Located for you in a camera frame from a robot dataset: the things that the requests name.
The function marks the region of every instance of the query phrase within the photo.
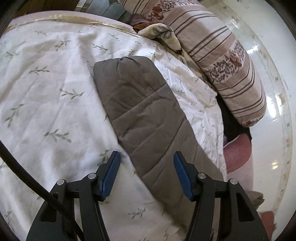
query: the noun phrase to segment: bedding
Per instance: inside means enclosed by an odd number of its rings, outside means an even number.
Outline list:
[[[243,46],[213,13],[197,0],[121,0],[130,13],[170,26],[183,49],[208,77],[244,127],[265,114],[260,77]]]
[[[223,180],[197,143],[177,99],[153,62],[140,56],[108,59],[94,66],[104,109],[143,183],[165,210],[189,228],[195,203],[183,194],[174,164],[176,150],[199,172]]]
[[[123,56],[152,60],[197,143],[226,179],[216,93],[159,43],[100,19],[55,16],[8,28],[0,39],[0,138],[48,191],[60,178],[82,179],[113,150],[120,151],[122,163],[111,196],[100,204],[110,239],[182,240],[181,226],[150,193],[119,144],[96,91],[93,67]],[[1,214],[25,240],[43,200],[2,160],[0,193]]]

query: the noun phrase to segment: floral blanket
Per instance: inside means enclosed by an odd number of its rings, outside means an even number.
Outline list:
[[[113,150],[122,163],[101,203],[110,240],[183,240],[181,227],[140,180],[109,122],[93,81],[98,61],[145,56],[154,62],[194,136],[226,178],[216,93],[156,41],[118,23],[69,16],[11,26],[0,39],[0,139],[48,191],[81,180]],[[21,241],[43,200],[0,160],[0,212]],[[79,205],[75,204],[77,222]]]

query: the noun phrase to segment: black cloth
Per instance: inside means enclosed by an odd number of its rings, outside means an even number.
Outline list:
[[[240,134],[243,134],[243,133],[246,133],[251,141],[252,136],[250,133],[250,129],[248,127],[243,127],[238,123],[236,118],[228,109],[221,95],[217,94],[216,99],[222,112],[224,135],[227,137],[227,142],[234,140]]]

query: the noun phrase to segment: blanket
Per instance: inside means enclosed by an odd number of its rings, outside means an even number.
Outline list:
[[[93,81],[98,61],[145,56],[186,115],[195,139],[226,178],[216,93],[162,45],[106,18],[43,19],[12,26],[0,39],[0,139],[48,191],[60,178],[81,180],[113,150],[122,163],[100,204],[110,240],[182,240],[180,226],[135,173],[118,143]],[[0,212],[21,241],[43,200],[0,160]],[[75,204],[80,224],[79,204]]]

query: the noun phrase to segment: pink cloth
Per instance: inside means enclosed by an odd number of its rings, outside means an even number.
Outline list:
[[[254,166],[252,147],[247,134],[239,135],[224,147],[227,179],[235,178],[242,188],[252,191],[254,186]]]

